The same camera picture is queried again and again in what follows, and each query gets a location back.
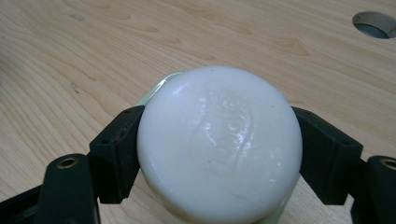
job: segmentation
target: wooden table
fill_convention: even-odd
[[[396,39],[352,17],[384,1],[0,0],[0,201],[41,184],[46,166],[91,140],[162,76],[210,64],[246,69],[291,105],[396,157]],[[139,174],[103,223],[178,223]],[[280,223],[351,223],[300,180]]]

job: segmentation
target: light wood grain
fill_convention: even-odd
[[[396,39],[355,29],[384,1],[0,0],[0,201],[42,182],[52,160],[88,152],[163,75],[247,69],[360,141],[396,157]],[[103,223],[178,223],[139,175]],[[280,223],[351,223],[301,179]]]

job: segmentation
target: wooden surface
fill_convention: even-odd
[[[163,75],[246,69],[360,141],[396,157],[396,39],[352,17],[396,17],[393,0],[0,0],[0,201],[41,184],[52,160],[88,144]],[[280,223],[351,223],[301,179]],[[103,223],[178,223],[139,175]]]

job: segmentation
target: white round lid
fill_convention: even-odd
[[[245,70],[208,66],[162,86],[137,136],[148,184],[202,223],[250,223],[276,209],[299,176],[302,137],[274,86]]]

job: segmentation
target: white glossy object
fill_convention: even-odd
[[[299,124],[282,93],[225,66],[190,70],[156,91],[137,148],[164,204],[201,223],[270,214],[294,188],[302,158]]]

